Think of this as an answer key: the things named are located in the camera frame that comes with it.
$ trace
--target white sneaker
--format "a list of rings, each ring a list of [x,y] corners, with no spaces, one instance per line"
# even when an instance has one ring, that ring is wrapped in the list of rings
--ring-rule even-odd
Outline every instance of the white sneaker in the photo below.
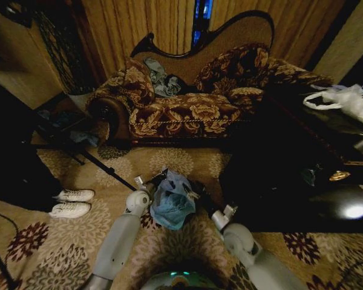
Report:
[[[63,189],[56,198],[58,201],[67,202],[67,201],[89,201],[94,196],[94,190],[91,189],[81,189],[81,190],[70,190]]]
[[[75,219],[88,213],[90,209],[91,205],[85,202],[66,202],[55,205],[48,214],[52,218]]]

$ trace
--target floral rug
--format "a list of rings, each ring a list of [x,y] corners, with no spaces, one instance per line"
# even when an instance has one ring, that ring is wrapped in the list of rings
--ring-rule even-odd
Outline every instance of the floral rug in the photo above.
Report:
[[[229,155],[217,149],[135,148],[121,151],[102,146],[90,152],[131,184],[168,166],[205,184],[222,203],[218,176]],[[56,150],[39,156],[68,189],[96,191],[91,211],[78,219],[50,219],[0,201],[0,255],[18,289],[77,289],[91,273],[96,254],[116,217],[125,209],[130,190],[86,161],[80,166]],[[5,217],[15,222],[12,224]],[[123,270],[112,289],[139,289],[153,274],[173,269],[199,270],[223,289],[255,289],[245,268],[225,250],[203,210],[179,231],[156,224],[147,212]],[[363,234],[254,233],[312,290],[363,289]],[[7,289],[0,274],[0,289]]]

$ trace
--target dark table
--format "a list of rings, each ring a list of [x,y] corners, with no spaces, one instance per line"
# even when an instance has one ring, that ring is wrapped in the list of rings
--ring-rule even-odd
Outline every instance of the dark table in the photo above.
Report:
[[[233,140],[224,198],[252,231],[363,232],[363,125],[311,111],[306,91],[267,91],[251,130]]]

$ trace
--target window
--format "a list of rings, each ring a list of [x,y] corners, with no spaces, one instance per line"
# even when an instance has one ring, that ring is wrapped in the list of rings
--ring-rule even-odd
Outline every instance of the window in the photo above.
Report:
[[[192,26],[192,42],[193,48],[199,41],[202,31],[207,31],[210,24],[211,10],[213,0],[195,0],[194,24]]]

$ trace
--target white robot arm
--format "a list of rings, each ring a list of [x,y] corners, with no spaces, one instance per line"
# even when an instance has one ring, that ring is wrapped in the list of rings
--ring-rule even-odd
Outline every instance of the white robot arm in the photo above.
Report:
[[[237,209],[229,205],[224,213],[217,210],[211,216],[223,233],[226,249],[245,266],[251,282],[258,290],[307,290],[308,288],[272,253],[262,249],[252,233],[241,224],[230,224]]]
[[[166,177],[166,171],[144,184],[140,177],[135,179],[140,190],[132,192],[126,199],[126,210],[113,223],[97,254],[93,273],[81,289],[107,290],[117,273],[128,260],[134,240],[140,229],[140,217],[151,204],[151,196]]]

